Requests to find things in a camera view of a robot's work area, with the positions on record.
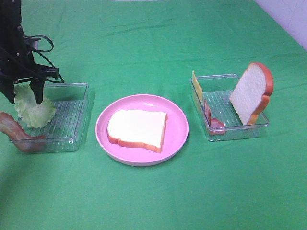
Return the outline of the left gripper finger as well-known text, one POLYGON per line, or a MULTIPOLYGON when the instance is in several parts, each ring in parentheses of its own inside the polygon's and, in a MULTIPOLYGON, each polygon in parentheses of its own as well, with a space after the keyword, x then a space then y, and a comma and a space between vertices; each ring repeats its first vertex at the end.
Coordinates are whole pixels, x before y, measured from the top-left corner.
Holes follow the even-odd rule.
POLYGON ((13 81, 6 79, 0 80, 0 91, 9 100, 11 104, 14 104, 15 93, 13 81))
POLYGON ((45 85, 45 80, 42 79, 33 79, 31 80, 29 86, 32 89, 35 100, 37 104, 41 104, 43 101, 43 89, 45 85))

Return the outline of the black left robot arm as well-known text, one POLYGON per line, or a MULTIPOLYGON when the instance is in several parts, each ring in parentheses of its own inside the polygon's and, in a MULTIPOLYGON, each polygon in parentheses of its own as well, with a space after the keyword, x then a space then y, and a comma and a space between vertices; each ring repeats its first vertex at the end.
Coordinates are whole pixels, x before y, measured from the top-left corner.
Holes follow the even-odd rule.
POLYGON ((14 104, 14 86, 29 82, 37 104, 46 81, 64 83, 59 69, 43 54, 54 48, 44 35, 26 36, 21 26, 21 1, 0 2, 0 92, 14 104))

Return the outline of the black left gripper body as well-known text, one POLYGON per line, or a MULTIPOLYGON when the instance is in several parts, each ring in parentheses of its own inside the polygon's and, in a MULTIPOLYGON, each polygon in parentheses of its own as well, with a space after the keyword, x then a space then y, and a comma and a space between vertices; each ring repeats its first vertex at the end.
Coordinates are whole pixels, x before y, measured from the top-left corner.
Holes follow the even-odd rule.
POLYGON ((0 79, 13 81, 14 84, 42 79, 59 83, 59 69, 46 58, 43 53, 50 52, 54 48, 51 39, 44 35, 18 35, 16 37, 0 37, 0 79), (33 51, 28 43, 31 38, 46 39, 51 48, 49 50, 33 51), (50 65, 37 64, 34 61, 33 52, 38 53, 50 65))

